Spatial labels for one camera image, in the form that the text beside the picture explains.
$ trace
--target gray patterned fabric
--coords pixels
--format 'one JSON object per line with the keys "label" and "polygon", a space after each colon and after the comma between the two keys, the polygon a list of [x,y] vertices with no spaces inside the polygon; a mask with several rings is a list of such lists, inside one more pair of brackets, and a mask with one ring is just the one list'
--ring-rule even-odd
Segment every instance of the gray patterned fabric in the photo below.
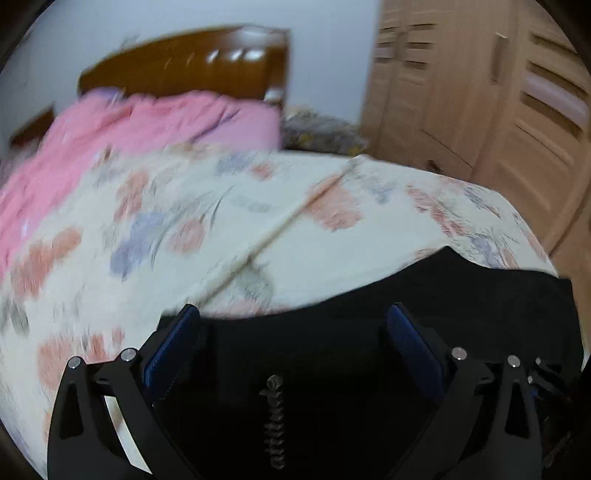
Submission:
{"label": "gray patterned fabric", "polygon": [[368,141],[357,127],[332,116],[302,112],[283,120],[283,148],[354,157],[363,153]]}

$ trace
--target white floral sheet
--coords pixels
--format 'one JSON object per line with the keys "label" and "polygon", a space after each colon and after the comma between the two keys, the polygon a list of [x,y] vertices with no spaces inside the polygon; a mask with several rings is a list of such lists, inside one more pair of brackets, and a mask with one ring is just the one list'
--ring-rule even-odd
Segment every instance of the white floral sheet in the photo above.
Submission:
{"label": "white floral sheet", "polygon": [[45,218],[0,290],[0,417],[44,476],[68,358],[140,347],[190,302],[241,317],[303,306],[451,245],[478,264],[555,273],[490,190],[380,163],[177,145],[111,154]]}

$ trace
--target wardrobe door handle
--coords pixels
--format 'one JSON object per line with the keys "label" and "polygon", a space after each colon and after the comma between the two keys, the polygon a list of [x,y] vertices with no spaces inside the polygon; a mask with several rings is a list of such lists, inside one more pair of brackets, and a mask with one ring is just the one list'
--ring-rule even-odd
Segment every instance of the wardrobe door handle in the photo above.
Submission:
{"label": "wardrobe door handle", "polygon": [[443,175],[443,170],[433,160],[427,162],[427,171]]}
{"label": "wardrobe door handle", "polygon": [[504,58],[507,51],[507,45],[509,44],[509,37],[496,32],[495,46],[492,51],[491,61],[491,83],[498,85],[501,81],[501,73],[504,64]]}

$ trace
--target silver screw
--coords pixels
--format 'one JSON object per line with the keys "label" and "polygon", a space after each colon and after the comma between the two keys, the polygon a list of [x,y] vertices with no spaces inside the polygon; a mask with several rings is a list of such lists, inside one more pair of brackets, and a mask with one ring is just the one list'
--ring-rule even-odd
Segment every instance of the silver screw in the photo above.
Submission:
{"label": "silver screw", "polygon": [[521,365],[521,360],[519,360],[518,356],[509,355],[507,357],[507,363],[509,363],[509,365],[512,366],[513,368],[517,368],[518,366]]}
{"label": "silver screw", "polygon": [[135,350],[135,348],[126,348],[121,352],[121,359],[124,362],[129,362],[130,360],[133,360],[135,358],[136,354],[137,351]]}
{"label": "silver screw", "polygon": [[457,346],[452,349],[452,357],[456,360],[465,360],[467,356],[468,354],[461,346]]}
{"label": "silver screw", "polygon": [[71,369],[78,368],[78,366],[82,363],[82,359],[79,356],[73,356],[68,360],[68,367]]}

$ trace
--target blue gripper pad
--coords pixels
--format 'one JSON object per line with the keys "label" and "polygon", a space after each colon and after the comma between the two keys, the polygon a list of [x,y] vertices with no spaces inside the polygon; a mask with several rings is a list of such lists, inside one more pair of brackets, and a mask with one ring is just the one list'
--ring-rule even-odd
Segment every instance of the blue gripper pad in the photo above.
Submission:
{"label": "blue gripper pad", "polygon": [[445,396],[444,368],[416,326],[398,305],[386,316],[388,333],[421,393],[440,404]]}
{"label": "blue gripper pad", "polygon": [[206,341],[199,320],[197,307],[187,305],[168,327],[153,334],[162,334],[163,339],[143,370],[144,395],[148,400],[166,397],[179,371],[200,343]]}

